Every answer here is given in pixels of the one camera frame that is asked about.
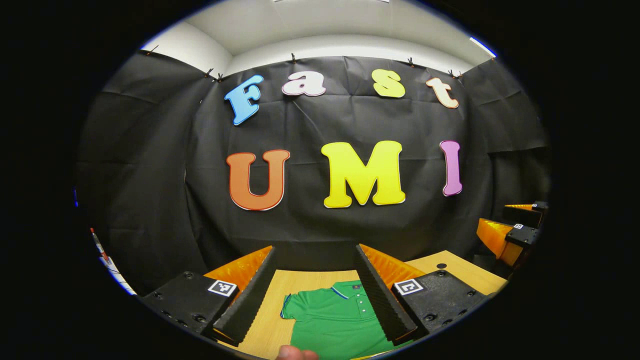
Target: wooden table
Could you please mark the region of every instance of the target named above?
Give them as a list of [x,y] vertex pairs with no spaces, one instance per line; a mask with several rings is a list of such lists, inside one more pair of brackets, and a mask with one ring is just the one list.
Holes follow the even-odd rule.
[[[446,264],[448,272],[484,295],[500,290],[507,280],[465,261],[448,251],[407,261],[407,264],[426,272],[437,271],[437,264]],[[356,270],[334,272],[301,272],[276,270],[260,310],[244,341],[238,347],[220,344],[238,351],[274,360],[281,345],[291,341],[295,320],[280,318],[284,297],[299,291],[330,288],[338,281],[358,280]]]

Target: black backdrop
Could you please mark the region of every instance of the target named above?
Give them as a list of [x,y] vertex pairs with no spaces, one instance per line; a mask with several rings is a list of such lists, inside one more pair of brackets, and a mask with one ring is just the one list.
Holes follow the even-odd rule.
[[[371,72],[393,70],[406,94],[380,97]],[[299,71],[324,75],[317,97],[284,95]],[[259,74],[259,111],[234,126],[225,94]],[[78,152],[77,196],[129,284],[146,294],[191,270],[201,274],[268,245],[283,270],[349,270],[364,243],[403,261],[448,250],[482,251],[478,218],[498,220],[505,204],[547,200],[550,152],[534,105],[516,79],[488,60],[454,79],[376,58],[285,61],[222,82],[188,64],[140,51],[92,106]],[[459,102],[449,109],[425,82],[440,78]],[[329,161],[320,148],[348,142],[364,163],[376,143],[402,144],[402,204],[355,201],[327,209]],[[442,194],[445,140],[460,144],[460,194]],[[284,197],[268,211],[230,198],[229,167],[252,152],[251,191],[268,189],[262,153],[285,149]],[[353,197],[351,189],[348,194]]]
[[[208,1],[15,3],[6,25],[10,53],[7,105],[19,109],[3,131],[10,292],[6,343],[16,357],[69,354],[100,358],[227,358],[144,309],[94,257],[69,189],[80,129],[93,97],[141,44]],[[550,129],[553,211],[538,251],[510,284],[473,316],[398,358],[512,354],[592,354],[629,348],[629,289],[634,252],[633,202],[612,196],[628,179],[634,144],[628,106],[600,96],[596,84],[619,84],[618,42],[630,24],[614,3],[431,4],[485,39],[518,74]],[[595,26],[594,19],[605,26]],[[33,37],[16,31],[41,31]],[[610,156],[616,149],[619,156]]]

